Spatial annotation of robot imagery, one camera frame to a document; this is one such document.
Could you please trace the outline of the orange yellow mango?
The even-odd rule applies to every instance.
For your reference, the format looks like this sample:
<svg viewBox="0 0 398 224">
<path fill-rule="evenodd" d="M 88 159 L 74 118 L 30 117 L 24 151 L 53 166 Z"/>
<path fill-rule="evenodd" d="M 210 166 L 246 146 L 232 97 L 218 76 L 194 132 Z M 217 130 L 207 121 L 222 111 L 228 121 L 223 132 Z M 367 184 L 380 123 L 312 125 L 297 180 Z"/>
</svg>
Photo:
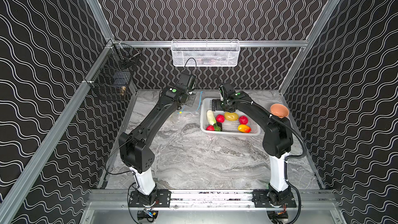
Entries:
<svg viewBox="0 0 398 224">
<path fill-rule="evenodd" d="M 242 133 L 250 133 L 251 132 L 251 127 L 249 127 L 245 124 L 240 124 L 237 129 L 239 132 L 242 132 Z"/>
</svg>

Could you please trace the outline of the brass fitting in basket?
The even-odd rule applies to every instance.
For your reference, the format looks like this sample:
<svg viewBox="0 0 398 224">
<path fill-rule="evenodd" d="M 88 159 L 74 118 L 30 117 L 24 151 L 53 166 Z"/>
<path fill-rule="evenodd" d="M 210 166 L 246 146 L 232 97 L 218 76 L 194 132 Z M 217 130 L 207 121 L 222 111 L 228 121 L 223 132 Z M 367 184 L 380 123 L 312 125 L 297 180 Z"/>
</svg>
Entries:
<svg viewBox="0 0 398 224">
<path fill-rule="evenodd" d="M 126 92 L 126 86 L 122 86 L 120 88 L 120 96 L 121 97 L 125 97 L 125 92 Z"/>
</svg>

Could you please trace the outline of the red strawberry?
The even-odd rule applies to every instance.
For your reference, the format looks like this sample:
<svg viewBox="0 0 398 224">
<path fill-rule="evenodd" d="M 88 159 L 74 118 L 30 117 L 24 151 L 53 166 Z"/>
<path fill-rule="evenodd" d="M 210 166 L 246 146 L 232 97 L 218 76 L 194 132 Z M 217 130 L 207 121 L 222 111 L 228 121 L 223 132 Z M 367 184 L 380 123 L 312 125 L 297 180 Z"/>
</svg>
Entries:
<svg viewBox="0 0 398 224">
<path fill-rule="evenodd" d="M 249 120 L 248 120 L 248 118 L 246 116 L 240 116 L 238 121 L 239 121 L 240 124 L 243 124 L 243 125 L 247 125 L 248 122 L 249 122 Z"/>
<path fill-rule="evenodd" d="M 217 115 L 217 116 L 216 116 L 216 122 L 224 123 L 224 122 L 225 122 L 225 117 L 224 117 L 224 115 L 221 115 L 221 114 Z"/>
<path fill-rule="evenodd" d="M 206 131 L 214 131 L 214 130 L 215 130 L 215 127 L 213 125 L 209 125 L 206 128 Z"/>
</svg>

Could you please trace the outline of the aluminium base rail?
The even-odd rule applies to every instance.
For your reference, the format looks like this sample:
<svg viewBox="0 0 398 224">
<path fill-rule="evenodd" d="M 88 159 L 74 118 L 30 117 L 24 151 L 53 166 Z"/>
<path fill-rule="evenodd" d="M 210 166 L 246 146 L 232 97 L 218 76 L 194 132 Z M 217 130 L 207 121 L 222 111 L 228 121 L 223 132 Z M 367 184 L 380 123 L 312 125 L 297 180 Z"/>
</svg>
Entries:
<svg viewBox="0 0 398 224">
<path fill-rule="evenodd" d="M 330 190 L 301 190 L 303 211 L 334 210 L 337 203 Z M 268 202 L 265 190 L 162 190 L 152 209 L 156 211 L 243 211 L 243 210 L 296 210 L 298 197 L 288 199 L 281 207 L 273 207 Z M 136 197 L 129 197 L 126 190 L 94 190 L 89 196 L 87 210 L 133 210 L 143 209 Z"/>
</svg>

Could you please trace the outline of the red strawberry front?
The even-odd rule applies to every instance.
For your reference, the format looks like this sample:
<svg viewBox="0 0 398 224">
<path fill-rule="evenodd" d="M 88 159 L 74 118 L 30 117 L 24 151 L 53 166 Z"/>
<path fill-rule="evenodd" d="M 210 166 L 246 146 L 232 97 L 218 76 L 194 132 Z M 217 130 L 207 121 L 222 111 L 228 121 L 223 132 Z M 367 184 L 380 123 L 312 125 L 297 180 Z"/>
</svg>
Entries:
<svg viewBox="0 0 398 224">
<path fill-rule="evenodd" d="M 214 131 L 214 130 L 215 130 L 215 127 L 213 125 L 209 125 L 206 128 L 206 131 Z"/>
</svg>

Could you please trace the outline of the orange ceramic cup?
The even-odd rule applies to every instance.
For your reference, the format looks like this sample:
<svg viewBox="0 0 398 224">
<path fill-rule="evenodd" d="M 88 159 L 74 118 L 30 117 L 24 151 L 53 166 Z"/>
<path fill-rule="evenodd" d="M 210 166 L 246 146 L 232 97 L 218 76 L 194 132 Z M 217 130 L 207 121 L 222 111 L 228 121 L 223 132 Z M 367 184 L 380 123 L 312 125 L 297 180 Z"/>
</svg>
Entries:
<svg viewBox="0 0 398 224">
<path fill-rule="evenodd" d="M 272 115 L 275 115 L 279 118 L 288 117 L 290 112 L 288 108 L 282 104 L 275 103 L 270 107 L 270 111 Z"/>
</svg>

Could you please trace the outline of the yellow potato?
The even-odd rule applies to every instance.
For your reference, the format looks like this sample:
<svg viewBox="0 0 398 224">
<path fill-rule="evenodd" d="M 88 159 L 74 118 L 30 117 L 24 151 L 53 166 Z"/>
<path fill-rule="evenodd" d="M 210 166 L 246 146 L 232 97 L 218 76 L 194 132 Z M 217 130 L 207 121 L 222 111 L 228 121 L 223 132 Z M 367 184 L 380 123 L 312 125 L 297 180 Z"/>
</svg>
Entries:
<svg viewBox="0 0 398 224">
<path fill-rule="evenodd" d="M 224 117 L 227 121 L 236 121 L 239 119 L 239 115 L 237 113 L 225 112 Z"/>
</svg>

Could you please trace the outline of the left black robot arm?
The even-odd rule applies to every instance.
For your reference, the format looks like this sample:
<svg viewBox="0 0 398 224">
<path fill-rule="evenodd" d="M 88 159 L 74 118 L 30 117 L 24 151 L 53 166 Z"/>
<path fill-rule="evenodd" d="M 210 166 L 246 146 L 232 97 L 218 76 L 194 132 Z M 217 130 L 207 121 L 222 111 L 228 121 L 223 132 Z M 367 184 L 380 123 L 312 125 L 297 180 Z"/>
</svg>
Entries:
<svg viewBox="0 0 398 224">
<path fill-rule="evenodd" d="M 120 158 L 133 173 L 136 195 L 145 207 L 154 206 L 157 196 L 157 186 L 151 172 L 155 159 L 150 149 L 152 141 L 169 116 L 188 102 L 195 85 L 195 75 L 182 73 L 175 85 L 167 86 L 160 92 L 157 103 L 147 117 L 130 133 L 119 136 Z"/>
</svg>

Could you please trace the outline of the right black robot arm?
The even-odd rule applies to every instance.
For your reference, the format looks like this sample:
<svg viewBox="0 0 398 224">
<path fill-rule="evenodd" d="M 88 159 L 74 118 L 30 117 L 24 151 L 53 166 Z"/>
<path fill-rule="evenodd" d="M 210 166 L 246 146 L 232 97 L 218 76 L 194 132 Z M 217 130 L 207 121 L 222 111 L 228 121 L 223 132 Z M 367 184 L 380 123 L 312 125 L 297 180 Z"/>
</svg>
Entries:
<svg viewBox="0 0 398 224">
<path fill-rule="evenodd" d="M 226 112 L 243 112 L 264 131 L 263 149 L 269 155 L 271 179 L 268 185 L 268 201 L 274 207 L 287 206 L 293 197 L 292 190 L 296 188 L 288 179 L 288 160 L 300 159 L 306 156 L 306 147 L 300 140 L 303 152 L 300 155 L 290 153 L 293 136 L 300 139 L 298 133 L 291 127 L 288 118 L 273 115 L 263 106 L 256 103 L 247 93 L 235 91 L 227 83 L 219 85 L 219 106 Z"/>
</svg>

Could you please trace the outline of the white plastic perforated basket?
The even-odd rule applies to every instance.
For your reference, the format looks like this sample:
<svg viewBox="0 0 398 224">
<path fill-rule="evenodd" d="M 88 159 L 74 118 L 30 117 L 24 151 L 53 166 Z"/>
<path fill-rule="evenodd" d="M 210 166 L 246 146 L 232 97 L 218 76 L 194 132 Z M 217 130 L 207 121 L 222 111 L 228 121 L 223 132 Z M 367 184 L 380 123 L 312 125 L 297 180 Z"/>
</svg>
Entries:
<svg viewBox="0 0 398 224">
<path fill-rule="evenodd" d="M 216 110 L 216 103 L 218 99 L 202 100 L 200 127 L 204 133 L 242 137 L 257 136 L 261 133 L 260 126 L 248 115 L 240 111 L 227 113 Z"/>
</svg>

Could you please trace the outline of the clear zip top bag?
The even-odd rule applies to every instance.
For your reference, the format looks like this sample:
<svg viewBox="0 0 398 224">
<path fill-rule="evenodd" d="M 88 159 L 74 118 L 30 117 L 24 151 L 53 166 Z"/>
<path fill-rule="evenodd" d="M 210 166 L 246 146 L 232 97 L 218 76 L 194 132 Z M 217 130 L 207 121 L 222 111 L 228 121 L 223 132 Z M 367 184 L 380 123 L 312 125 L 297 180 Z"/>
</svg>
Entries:
<svg viewBox="0 0 398 224">
<path fill-rule="evenodd" d="M 204 91 L 193 92 L 188 97 L 188 102 L 186 105 L 183 105 L 181 109 L 173 112 L 172 115 L 168 118 L 171 122 L 175 123 L 179 119 L 180 115 L 184 114 L 198 114 L 202 105 Z"/>
</svg>

